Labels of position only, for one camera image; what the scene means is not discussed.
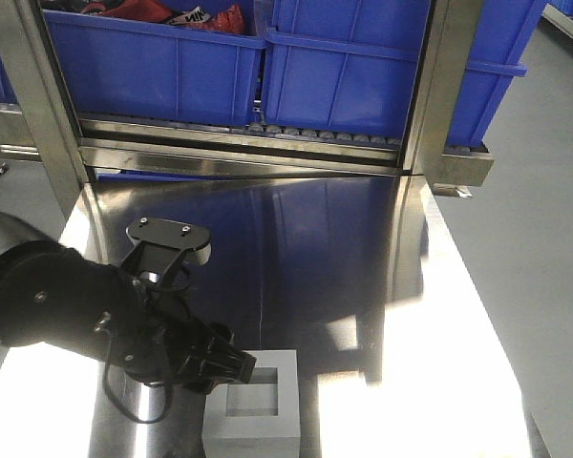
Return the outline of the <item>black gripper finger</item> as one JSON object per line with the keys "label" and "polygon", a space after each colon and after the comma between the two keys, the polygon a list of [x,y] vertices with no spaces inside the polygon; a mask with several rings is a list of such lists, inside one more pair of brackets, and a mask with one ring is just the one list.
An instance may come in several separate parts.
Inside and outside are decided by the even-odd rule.
{"label": "black gripper finger", "polygon": [[247,352],[222,354],[210,363],[211,375],[223,383],[240,382],[247,384],[251,377],[257,358]]}

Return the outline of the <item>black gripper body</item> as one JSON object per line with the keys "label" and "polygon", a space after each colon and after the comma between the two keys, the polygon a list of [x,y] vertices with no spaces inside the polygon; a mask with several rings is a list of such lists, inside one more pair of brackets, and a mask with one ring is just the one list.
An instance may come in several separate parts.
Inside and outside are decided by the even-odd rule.
{"label": "black gripper body", "polygon": [[146,385],[182,385],[209,393],[234,380],[234,336],[227,326],[196,316],[187,293],[187,284],[130,282],[123,370]]}

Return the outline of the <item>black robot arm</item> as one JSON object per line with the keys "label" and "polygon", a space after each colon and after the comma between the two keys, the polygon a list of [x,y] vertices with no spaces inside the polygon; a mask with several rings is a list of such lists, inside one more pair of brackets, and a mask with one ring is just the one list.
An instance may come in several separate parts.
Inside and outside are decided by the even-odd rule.
{"label": "black robot arm", "polygon": [[249,381],[255,358],[185,300],[188,266],[210,256],[209,231],[143,217],[126,233],[132,251],[120,265],[102,264],[0,212],[0,343],[51,344],[147,385],[206,393]]}

